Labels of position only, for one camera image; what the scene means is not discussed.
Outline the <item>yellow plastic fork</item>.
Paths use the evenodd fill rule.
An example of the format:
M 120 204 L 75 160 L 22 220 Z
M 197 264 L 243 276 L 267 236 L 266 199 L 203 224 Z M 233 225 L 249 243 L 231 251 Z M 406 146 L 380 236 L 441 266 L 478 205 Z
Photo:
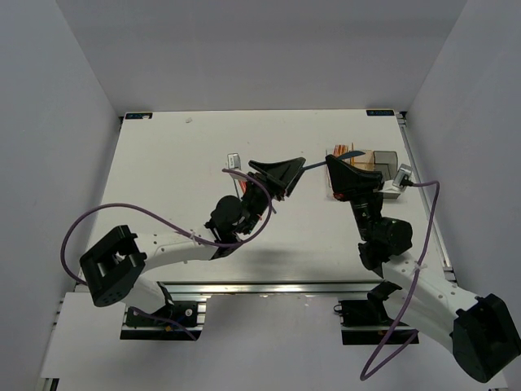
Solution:
M 347 145 L 336 145 L 333 151 L 334 156 L 342 156 L 346 153 L 349 153 L 349 147 Z

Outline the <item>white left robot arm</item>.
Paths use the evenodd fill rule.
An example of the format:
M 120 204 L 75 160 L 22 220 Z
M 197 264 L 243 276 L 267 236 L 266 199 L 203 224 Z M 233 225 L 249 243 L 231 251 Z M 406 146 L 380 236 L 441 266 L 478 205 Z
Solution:
M 249 165 L 248 173 L 224 170 L 243 184 L 243 194 L 220 198 L 202 226 L 184 230 L 165 221 L 171 232 L 144 235 L 120 225 L 96 242 L 80 259 L 94 305 L 124 302 L 143 310 L 155 325 L 167 323 L 172 315 L 171 296 L 144 273 L 161 266 L 228 257 L 265 229 L 274 213 L 273 202 L 290 196 L 302 175 L 318 167 L 307 165 L 303 157 L 275 163 L 252 160 Z

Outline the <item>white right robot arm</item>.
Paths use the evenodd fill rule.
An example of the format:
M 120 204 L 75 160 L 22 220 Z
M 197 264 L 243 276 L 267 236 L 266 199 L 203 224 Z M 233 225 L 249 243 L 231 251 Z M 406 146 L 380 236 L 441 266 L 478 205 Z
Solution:
M 445 347 L 472 379 L 490 381 L 520 355 L 520 336 L 506 303 L 458 287 L 407 255 L 412 226 L 381 213 L 383 196 L 335 192 L 352 208 L 362 265 L 382 278 L 368 294 L 367 313 L 391 329 L 405 323 Z

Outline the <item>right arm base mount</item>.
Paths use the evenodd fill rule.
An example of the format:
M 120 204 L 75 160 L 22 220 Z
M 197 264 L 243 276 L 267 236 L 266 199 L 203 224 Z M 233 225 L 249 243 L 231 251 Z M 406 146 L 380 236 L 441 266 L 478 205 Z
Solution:
M 386 336 L 392 320 L 368 300 L 342 300 L 333 311 L 340 317 L 342 343 L 376 346 Z

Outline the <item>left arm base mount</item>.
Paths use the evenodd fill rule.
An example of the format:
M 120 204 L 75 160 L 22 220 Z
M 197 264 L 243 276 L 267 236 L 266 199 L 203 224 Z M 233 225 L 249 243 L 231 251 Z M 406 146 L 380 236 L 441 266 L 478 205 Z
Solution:
M 196 341 L 204 325 L 206 303 L 177 300 L 153 314 L 130 307 L 125 311 L 121 340 Z

